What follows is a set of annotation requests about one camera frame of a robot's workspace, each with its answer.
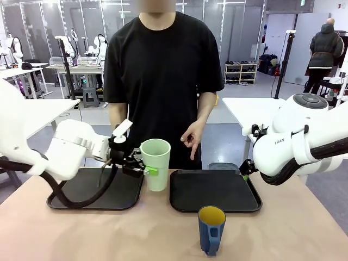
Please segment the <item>plastic cup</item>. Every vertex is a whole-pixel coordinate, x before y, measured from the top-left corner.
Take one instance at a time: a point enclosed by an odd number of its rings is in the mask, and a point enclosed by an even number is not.
[[[142,161],[146,166],[145,178],[151,191],[167,187],[170,144],[161,139],[146,140],[140,145]]]

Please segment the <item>black pants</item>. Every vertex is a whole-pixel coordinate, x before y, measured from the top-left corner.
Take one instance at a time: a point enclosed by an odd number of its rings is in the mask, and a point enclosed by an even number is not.
[[[331,69],[309,69],[309,80],[303,93],[310,92],[311,88],[313,87],[311,93],[317,94],[320,87],[320,81],[323,80],[324,77],[326,77],[330,72]]]

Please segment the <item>person in black jacket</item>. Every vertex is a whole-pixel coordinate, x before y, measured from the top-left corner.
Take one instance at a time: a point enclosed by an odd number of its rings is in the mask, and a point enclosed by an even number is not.
[[[310,43],[310,53],[312,55],[308,69],[309,80],[304,92],[317,94],[320,81],[327,77],[333,67],[334,58],[339,58],[344,53],[344,43],[342,38],[334,31],[335,20],[329,18],[323,24],[321,31],[313,37]]]

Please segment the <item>man's hand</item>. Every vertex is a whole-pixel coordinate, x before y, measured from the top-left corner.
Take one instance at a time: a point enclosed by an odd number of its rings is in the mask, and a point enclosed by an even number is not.
[[[187,148],[192,148],[191,160],[195,159],[195,154],[199,144],[201,143],[202,134],[206,122],[203,120],[197,120],[190,125],[187,131],[182,135],[180,141],[184,142]]]

